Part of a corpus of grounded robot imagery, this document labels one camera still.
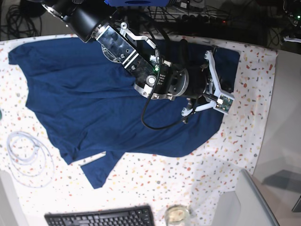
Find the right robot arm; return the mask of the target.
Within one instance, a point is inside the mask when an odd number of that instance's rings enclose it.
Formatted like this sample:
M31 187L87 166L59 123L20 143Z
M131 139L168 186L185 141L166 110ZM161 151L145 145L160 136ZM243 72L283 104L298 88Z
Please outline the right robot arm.
M65 22L83 42L99 42L104 56L123 65L135 78L134 89L147 100L186 98L188 105L182 109L182 122L207 109L229 113L234 96L222 87L215 49L205 52L202 64L192 66L188 62L188 43L181 40L179 63L174 64L161 55L154 37L133 33L128 23L117 16L105 18L98 1L43 0L41 5Z

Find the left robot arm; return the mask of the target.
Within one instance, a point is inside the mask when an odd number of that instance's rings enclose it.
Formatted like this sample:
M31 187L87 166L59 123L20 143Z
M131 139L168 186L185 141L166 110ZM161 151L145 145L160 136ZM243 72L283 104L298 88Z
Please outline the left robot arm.
M284 42L301 42L301 1L284 0L283 11L290 25L281 32Z

